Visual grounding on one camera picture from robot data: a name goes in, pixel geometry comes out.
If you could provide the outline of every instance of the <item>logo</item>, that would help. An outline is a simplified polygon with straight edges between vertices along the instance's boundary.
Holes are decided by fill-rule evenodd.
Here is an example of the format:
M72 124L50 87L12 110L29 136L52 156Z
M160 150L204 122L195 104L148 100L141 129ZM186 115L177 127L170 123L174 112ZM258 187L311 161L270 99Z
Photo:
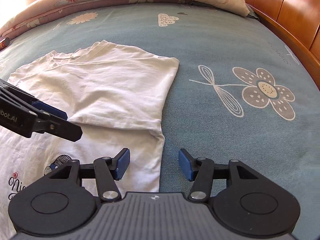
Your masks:
M158 200L160 197L159 197L158 195L153 195L153 196L151 196L150 198L156 201L156 200Z
M19 193L24 188L26 188L26 186L22 186L22 182L19 179L17 179L17 177L18 177L18 173L14 172L12 173L12 177L10 177L9 179L9 186L11 186L11 190L14 191L8 195L9 200L12 200L14 195Z
M14 115L10 116L9 113L4 112L2 109L0 110L0 115L4 116L5 118L9 119L10 121L17 122L17 120L18 120L18 117L15 117Z

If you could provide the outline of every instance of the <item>white t-shirt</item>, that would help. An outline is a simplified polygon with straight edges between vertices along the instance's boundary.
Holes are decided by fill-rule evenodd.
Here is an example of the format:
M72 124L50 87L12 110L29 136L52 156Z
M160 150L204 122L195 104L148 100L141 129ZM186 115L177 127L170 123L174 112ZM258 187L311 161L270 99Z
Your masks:
M92 163L127 147L131 162L116 182L121 194L158 191L162 108L178 65L175 58L102 41L75 53L52 51L11 74L9 83L67 112L83 135L70 142L47 133L24 138L0 128L0 239L15 233L7 212L10 199L57 160ZM83 186L97 195L93 179L83 180Z

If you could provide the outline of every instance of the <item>gray flower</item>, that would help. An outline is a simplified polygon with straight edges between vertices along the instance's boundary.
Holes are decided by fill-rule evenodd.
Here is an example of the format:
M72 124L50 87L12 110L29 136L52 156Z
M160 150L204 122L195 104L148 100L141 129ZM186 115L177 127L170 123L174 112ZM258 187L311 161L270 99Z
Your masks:
M243 100L250 106L265 108L271 103L273 109L284 119L291 121L295 112L289 102L295 100L294 94L286 87L276 85L270 72L257 68L256 74L240 67L234 67L233 73L249 86L242 90Z

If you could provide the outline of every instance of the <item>metal screw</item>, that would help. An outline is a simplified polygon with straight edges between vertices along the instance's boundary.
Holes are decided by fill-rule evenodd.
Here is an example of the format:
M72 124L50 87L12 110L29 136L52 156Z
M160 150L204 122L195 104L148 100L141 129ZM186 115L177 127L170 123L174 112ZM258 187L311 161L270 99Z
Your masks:
M106 191L102 194L102 196L106 199L114 199L114 198L118 197L118 195L119 194L113 190Z
M207 195L202 191L194 191L190 194L193 199L204 199Z

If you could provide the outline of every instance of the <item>wooden headboard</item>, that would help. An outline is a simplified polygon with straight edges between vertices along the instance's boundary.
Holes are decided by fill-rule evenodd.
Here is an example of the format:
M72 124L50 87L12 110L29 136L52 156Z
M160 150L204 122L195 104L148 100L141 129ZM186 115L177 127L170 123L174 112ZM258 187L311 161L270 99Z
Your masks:
M245 0L298 57L320 89L320 0Z

